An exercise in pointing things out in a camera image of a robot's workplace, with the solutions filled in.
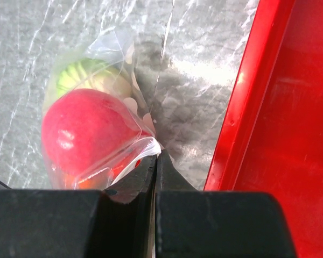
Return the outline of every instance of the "white polka dot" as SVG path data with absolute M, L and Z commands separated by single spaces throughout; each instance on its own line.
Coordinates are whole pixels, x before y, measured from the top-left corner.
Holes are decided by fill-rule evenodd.
M 123 103 L 129 108 L 131 112 L 135 115 L 138 115 L 138 103 L 136 103 L 135 99 L 133 98 L 125 98 Z
M 151 129 L 154 133 L 156 133 L 155 126 L 153 125 L 152 117 L 150 113 L 147 113 L 144 115 L 142 121 L 146 126 L 148 126 L 149 129 Z
M 129 65 L 131 65 L 133 63 L 133 53 L 134 53 L 134 45 L 131 45 L 128 50 L 127 53 L 125 55 L 125 62 Z
M 138 85 L 138 82 L 136 81 L 134 72 L 131 73 L 131 79 L 132 79 L 132 82 L 133 82 L 133 85 L 135 86 L 135 88 L 137 88 L 138 90 L 140 90 L 140 87 Z

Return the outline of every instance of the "plastic bag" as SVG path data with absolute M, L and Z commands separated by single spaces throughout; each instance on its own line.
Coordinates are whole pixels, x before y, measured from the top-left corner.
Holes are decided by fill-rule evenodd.
M 58 58 L 43 104 L 42 153 L 57 189 L 105 189 L 161 152 L 127 30 Z

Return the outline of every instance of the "clear plastic bag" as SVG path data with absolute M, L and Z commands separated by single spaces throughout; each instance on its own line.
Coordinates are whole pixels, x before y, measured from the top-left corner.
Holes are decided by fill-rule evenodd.
M 105 189 L 161 152 L 127 30 L 60 56 L 43 104 L 42 153 L 57 189 Z

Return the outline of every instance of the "red apple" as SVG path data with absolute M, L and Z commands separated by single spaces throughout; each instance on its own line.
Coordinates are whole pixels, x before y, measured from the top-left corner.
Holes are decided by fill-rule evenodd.
M 140 135 L 151 136 L 119 99 L 93 89 L 73 90 L 58 99 L 41 127 L 45 153 L 67 181 L 127 148 Z

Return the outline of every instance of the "red container wall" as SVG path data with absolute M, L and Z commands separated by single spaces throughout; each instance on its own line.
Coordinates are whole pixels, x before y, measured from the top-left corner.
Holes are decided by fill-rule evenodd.
M 323 0 L 293 2 L 260 2 L 205 190 L 272 193 L 299 256 L 323 258 Z

